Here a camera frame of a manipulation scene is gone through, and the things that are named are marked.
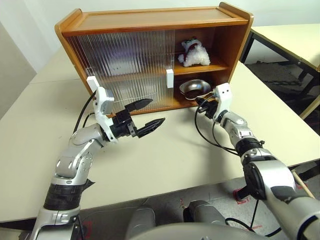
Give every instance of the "cabinet top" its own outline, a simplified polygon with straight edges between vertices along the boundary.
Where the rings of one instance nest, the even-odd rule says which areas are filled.
[[[246,25],[252,15],[227,3],[211,7],[82,12],[74,10],[55,26],[65,37],[112,32],[156,31]]]

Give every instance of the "wooden shelf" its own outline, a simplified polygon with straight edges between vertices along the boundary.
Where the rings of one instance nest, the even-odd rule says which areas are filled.
[[[217,56],[213,54],[209,54],[210,58],[210,65],[209,66],[203,66],[200,64],[192,65],[192,66],[183,66],[178,61],[178,55],[180,53],[177,53],[174,55],[174,75],[185,75],[185,74],[195,74],[195,73],[205,73],[205,72],[213,72],[213,71],[221,71],[228,69],[228,66]]]

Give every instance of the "stuffed toy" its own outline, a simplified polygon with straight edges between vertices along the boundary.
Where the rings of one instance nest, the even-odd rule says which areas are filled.
[[[208,66],[210,64],[207,50],[198,39],[194,37],[190,40],[183,41],[181,44],[185,52],[178,56],[178,61],[182,63],[183,66],[189,67],[193,64]]]

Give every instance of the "white wall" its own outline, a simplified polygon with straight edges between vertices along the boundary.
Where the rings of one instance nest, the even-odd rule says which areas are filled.
[[[217,6],[219,0],[0,0],[0,22],[38,72],[60,47],[54,25],[86,11]],[[254,14],[254,26],[320,23],[319,0],[226,0]],[[255,44],[251,62],[277,55]]]

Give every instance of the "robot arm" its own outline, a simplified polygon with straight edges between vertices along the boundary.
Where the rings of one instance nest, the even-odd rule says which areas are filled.
[[[94,155],[108,143],[117,143],[120,137],[131,135],[141,138],[165,120],[156,119],[137,129],[130,112],[144,108],[152,99],[130,103],[114,117],[108,118],[106,115],[111,113],[113,101],[112,92],[97,87],[93,101],[97,123],[77,130],[71,136],[68,148],[57,159],[55,173],[30,240],[72,239],[82,192],[93,184],[88,174]]]
[[[320,202],[295,191],[292,173],[275,156],[263,148],[248,128],[247,122],[229,111],[232,99],[228,83],[219,85],[213,95],[218,100],[205,102],[199,112],[226,130],[241,158],[246,191],[262,200],[292,239],[317,239],[320,233]]]

